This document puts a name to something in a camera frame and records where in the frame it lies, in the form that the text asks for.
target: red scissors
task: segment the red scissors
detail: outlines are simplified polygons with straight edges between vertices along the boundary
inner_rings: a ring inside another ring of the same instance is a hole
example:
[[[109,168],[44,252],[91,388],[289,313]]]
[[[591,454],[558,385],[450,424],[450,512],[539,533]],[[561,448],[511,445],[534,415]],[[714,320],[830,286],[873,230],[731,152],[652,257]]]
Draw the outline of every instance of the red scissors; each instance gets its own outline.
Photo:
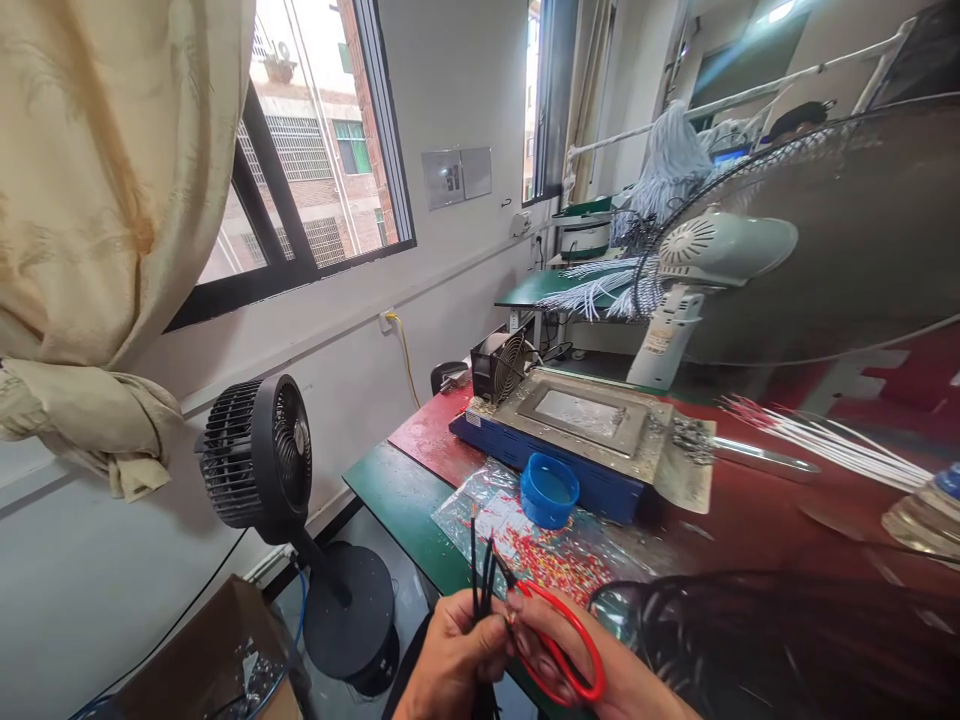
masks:
[[[586,646],[587,653],[590,655],[590,663],[593,665],[593,674],[596,676],[592,687],[587,685],[583,679],[583,676],[577,672],[576,668],[571,666],[570,658],[560,648],[560,646],[557,645],[556,641],[552,637],[539,632],[537,633],[537,637],[540,638],[540,642],[547,649],[550,655],[553,656],[554,662],[557,663],[557,667],[560,669],[560,673],[570,684],[570,687],[573,688],[573,691],[588,704],[593,704],[600,700],[600,698],[603,697],[604,692],[607,690],[607,675],[603,671],[603,661],[600,659],[600,652],[597,650],[597,646],[594,644],[593,638],[590,637],[590,633],[583,626],[583,623],[580,622],[580,618],[571,612],[570,608],[564,605],[555,595],[544,590],[539,585],[534,585],[531,582],[517,578],[510,568],[507,567],[507,564],[503,561],[499,554],[494,554],[494,558],[496,559],[497,564],[500,566],[500,570],[503,572],[504,578],[506,578],[508,592],[516,588],[525,597],[532,597],[534,594],[539,595],[541,598],[550,603],[554,610],[563,615],[567,622],[573,625],[574,630],[577,631],[577,635],[580,636],[580,640]],[[527,669],[527,672],[530,673],[530,677],[533,678],[533,681],[540,687],[541,690],[543,690],[548,698],[553,700],[558,705],[562,705],[563,707],[570,706],[567,701],[550,689],[547,683],[536,673],[536,671],[533,669],[533,666],[530,665],[530,663],[527,661],[527,658],[524,657],[522,653],[520,654],[520,659],[523,661],[523,665]]]

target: tied curtain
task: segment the tied curtain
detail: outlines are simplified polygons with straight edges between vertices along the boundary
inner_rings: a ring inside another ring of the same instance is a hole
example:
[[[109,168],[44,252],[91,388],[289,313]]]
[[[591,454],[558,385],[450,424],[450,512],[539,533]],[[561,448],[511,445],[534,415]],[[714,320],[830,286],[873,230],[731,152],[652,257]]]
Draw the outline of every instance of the tied curtain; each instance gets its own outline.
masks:
[[[142,497],[180,423],[121,370],[216,241],[254,0],[0,4],[0,439],[38,437]]]
[[[611,12],[610,0],[580,2],[570,119],[567,122],[567,148],[590,145],[598,139],[607,48],[610,43]],[[594,153],[588,152],[574,158],[572,170],[576,184],[570,193],[571,205],[585,202],[589,197],[593,157]]]

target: red table surface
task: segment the red table surface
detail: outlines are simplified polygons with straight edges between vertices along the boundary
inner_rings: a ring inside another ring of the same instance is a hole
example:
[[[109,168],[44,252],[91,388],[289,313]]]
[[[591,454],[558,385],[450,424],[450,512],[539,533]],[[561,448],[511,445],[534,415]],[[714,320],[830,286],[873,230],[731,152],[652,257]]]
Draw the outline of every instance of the red table surface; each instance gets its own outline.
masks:
[[[435,396],[401,425],[389,442],[459,487],[486,460],[484,453],[448,428],[472,396],[470,384]],[[719,408],[663,400],[691,417],[716,421],[718,436],[806,460],[822,469],[812,484],[801,485],[718,459],[710,512],[706,515],[681,510],[649,493],[653,501],[641,503],[636,525],[666,543],[677,558],[676,565],[666,571],[775,569],[790,564],[805,571],[856,574],[872,580],[879,577],[849,542],[811,520],[800,508],[809,507],[829,516],[866,540],[895,545],[880,525],[880,518],[903,493],[771,437]],[[703,533],[691,529],[691,525]],[[891,552],[882,552],[881,556],[912,587],[960,595],[960,573],[956,571],[922,558]]]

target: plastic bottle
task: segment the plastic bottle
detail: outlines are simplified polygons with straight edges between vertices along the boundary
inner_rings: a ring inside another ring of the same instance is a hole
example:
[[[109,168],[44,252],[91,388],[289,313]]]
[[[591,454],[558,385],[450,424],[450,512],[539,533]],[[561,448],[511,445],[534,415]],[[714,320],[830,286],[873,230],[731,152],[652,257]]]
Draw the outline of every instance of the plastic bottle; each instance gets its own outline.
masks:
[[[960,462],[897,502],[881,522],[907,547],[960,559]]]

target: hand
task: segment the hand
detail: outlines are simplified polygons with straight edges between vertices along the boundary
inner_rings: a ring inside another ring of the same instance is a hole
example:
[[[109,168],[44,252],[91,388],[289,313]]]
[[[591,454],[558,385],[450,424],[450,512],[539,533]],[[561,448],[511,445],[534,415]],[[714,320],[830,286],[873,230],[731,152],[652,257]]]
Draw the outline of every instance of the hand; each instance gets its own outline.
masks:
[[[494,598],[494,614],[474,627],[473,593],[461,590],[437,603],[427,637],[396,720],[446,720],[469,715],[477,682],[503,678],[514,654],[506,608]]]
[[[560,593],[556,596],[580,618],[593,639],[607,676],[607,691],[593,710],[600,720],[651,718],[655,720],[694,720],[699,716],[664,685],[625,645],[607,632],[596,618]],[[553,656],[540,643],[535,632],[553,638],[567,653],[580,674],[593,683],[593,667],[587,648],[573,625],[540,598],[511,593],[507,603],[514,615],[513,633],[518,650],[530,666],[569,705],[580,702],[573,688],[560,674]]]

